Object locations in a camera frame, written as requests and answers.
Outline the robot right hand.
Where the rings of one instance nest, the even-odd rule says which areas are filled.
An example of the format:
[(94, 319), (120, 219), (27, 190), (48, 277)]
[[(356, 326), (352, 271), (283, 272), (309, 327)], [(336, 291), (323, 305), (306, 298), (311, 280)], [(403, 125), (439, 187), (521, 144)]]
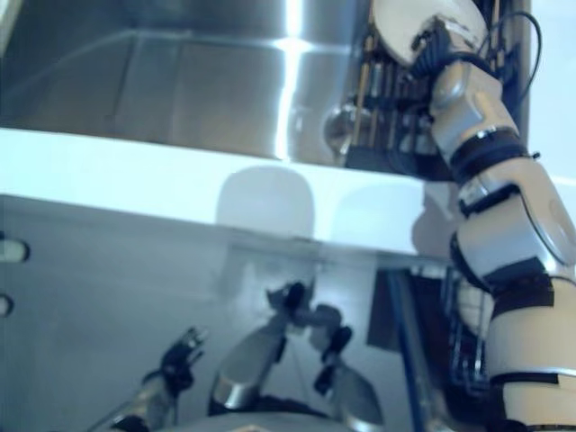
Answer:
[(436, 78), (455, 62), (469, 63), (490, 74), (489, 63), (481, 56), (482, 37), (463, 24), (443, 15), (428, 19), (413, 38), (410, 49), (414, 55), (409, 74), (416, 79)]

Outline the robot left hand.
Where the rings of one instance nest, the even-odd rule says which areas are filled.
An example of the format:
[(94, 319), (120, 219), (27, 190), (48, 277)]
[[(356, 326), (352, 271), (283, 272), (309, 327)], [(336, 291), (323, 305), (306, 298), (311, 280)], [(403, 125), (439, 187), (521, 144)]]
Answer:
[(193, 366), (203, 356), (207, 338), (206, 329), (191, 327), (162, 355), (160, 372), (174, 397), (193, 386)]

